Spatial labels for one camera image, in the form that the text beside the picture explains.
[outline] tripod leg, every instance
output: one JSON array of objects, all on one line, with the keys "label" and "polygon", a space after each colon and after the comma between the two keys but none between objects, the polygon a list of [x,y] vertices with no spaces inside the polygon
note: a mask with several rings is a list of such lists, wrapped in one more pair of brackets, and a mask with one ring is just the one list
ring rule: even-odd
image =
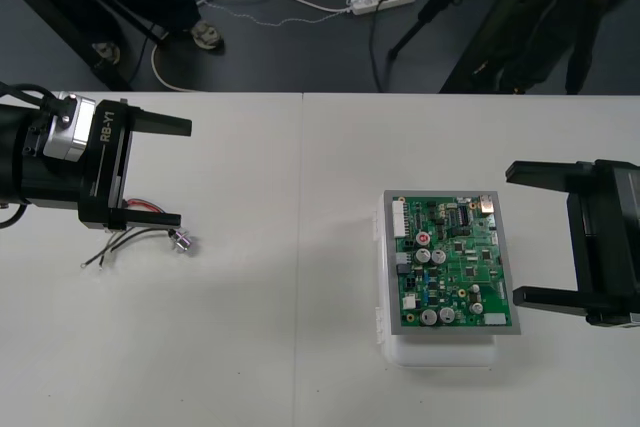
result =
[{"label": "tripod leg", "polygon": [[409,30],[409,32],[407,32],[406,34],[404,34],[404,36],[400,39],[400,42],[398,42],[395,47],[393,47],[389,53],[387,54],[387,58],[389,60],[396,60],[396,58],[398,57],[398,54],[400,53],[400,51],[411,41],[411,39],[413,39],[416,34],[418,32],[420,32],[420,30],[422,29],[422,27],[424,27],[425,25],[427,25],[429,22],[426,20],[418,20],[418,22],[416,22],[414,24],[413,27],[411,27],[411,29]]},{"label": "tripod leg", "polygon": [[578,31],[576,45],[567,68],[565,89],[568,95],[577,95],[584,86],[591,68],[593,45],[608,3],[609,0],[587,0],[582,17],[583,27]]}]

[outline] capacitor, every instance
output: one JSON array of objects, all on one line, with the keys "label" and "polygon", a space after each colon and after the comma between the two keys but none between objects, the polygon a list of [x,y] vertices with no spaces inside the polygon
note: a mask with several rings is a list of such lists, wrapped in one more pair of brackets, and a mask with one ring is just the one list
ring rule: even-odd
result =
[{"label": "capacitor", "polygon": [[437,249],[431,253],[431,262],[435,265],[442,265],[445,260],[447,260],[447,254],[443,250]]},{"label": "capacitor", "polygon": [[431,236],[426,232],[418,232],[416,235],[416,243],[421,247],[426,247],[431,242]]},{"label": "capacitor", "polygon": [[471,306],[469,307],[469,310],[471,311],[472,314],[480,315],[484,310],[484,307],[482,307],[481,303],[476,302],[475,304],[471,304]]},{"label": "capacitor", "polygon": [[445,324],[450,324],[456,318],[456,313],[451,307],[444,307],[440,309],[440,320]]},{"label": "capacitor", "polygon": [[431,252],[427,249],[418,249],[416,252],[416,260],[421,264],[426,264],[431,260]]},{"label": "capacitor", "polygon": [[435,310],[427,309],[420,314],[420,320],[424,325],[435,325],[438,321],[438,314]]}]

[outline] power strip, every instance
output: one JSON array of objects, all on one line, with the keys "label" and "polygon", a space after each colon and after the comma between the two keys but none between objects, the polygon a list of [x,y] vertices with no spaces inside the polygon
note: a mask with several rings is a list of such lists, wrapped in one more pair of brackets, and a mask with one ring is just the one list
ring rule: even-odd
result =
[{"label": "power strip", "polygon": [[[392,7],[413,4],[416,0],[385,0],[378,10],[387,10]],[[351,0],[351,12],[354,15],[368,14],[376,10],[380,0]]]}]

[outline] plug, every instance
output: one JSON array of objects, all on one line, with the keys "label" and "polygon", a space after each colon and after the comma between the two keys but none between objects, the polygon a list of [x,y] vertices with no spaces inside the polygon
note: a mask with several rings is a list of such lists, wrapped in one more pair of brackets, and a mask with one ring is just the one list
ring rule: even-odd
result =
[{"label": "plug", "polygon": [[186,232],[181,232],[174,229],[169,229],[167,232],[169,234],[169,238],[173,241],[178,253],[182,254],[191,248],[193,241],[189,237],[187,237]]}]

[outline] black cable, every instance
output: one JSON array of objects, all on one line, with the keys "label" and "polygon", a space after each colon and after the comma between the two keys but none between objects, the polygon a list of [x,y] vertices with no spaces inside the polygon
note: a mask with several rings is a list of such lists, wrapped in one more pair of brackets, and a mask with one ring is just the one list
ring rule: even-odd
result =
[{"label": "black cable", "polygon": [[12,225],[14,225],[16,222],[18,222],[22,216],[24,215],[24,213],[27,211],[27,206],[26,205],[20,205],[18,207],[18,210],[16,210],[16,213],[13,214],[13,216],[11,216],[11,218],[9,220],[5,220],[4,222],[0,222],[0,229],[6,229],[11,227]]},{"label": "black cable", "polygon": [[371,19],[371,31],[369,32],[369,57],[371,58],[371,69],[373,70],[373,80],[376,83],[376,89],[378,92],[383,93],[382,83],[380,82],[380,74],[378,73],[378,64],[376,62],[376,55],[373,49],[373,44],[376,34],[376,20],[378,19],[378,12],[383,2],[387,0],[380,0],[376,5],[376,10],[373,12],[373,18]]},{"label": "black cable", "polygon": [[[128,229],[125,232],[125,235],[128,234],[132,229],[133,228]],[[80,266],[84,269],[88,265],[92,264],[98,257],[102,257],[107,252],[113,252],[114,250],[119,249],[124,244],[129,242],[131,239],[134,239],[135,237],[138,237],[139,235],[146,234],[147,232],[168,232],[168,231],[167,231],[167,229],[143,229],[143,230],[140,230],[138,232],[135,232],[135,233],[131,234],[128,237],[125,237],[124,235],[122,235],[117,240],[114,240],[113,242],[108,243],[107,246],[104,249],[102,249],[100,252],[98,252],[96,255],[94,255],[90,259],[85,260]]]},{"label": "black cable", "polygon": [[131,234],[129,237],[125,237],[124,239],[121,239],[113,247],[109,247],[109,252],[113,252],[114,250],[119,249],[120,247],[122,247],[127,242],[135,239],[139,235],[146,234],[148,232],[168,232],[168,230],[167,229],[142,229],[142,230],[139,230],[138,232],[135,232],[135,233]]}]

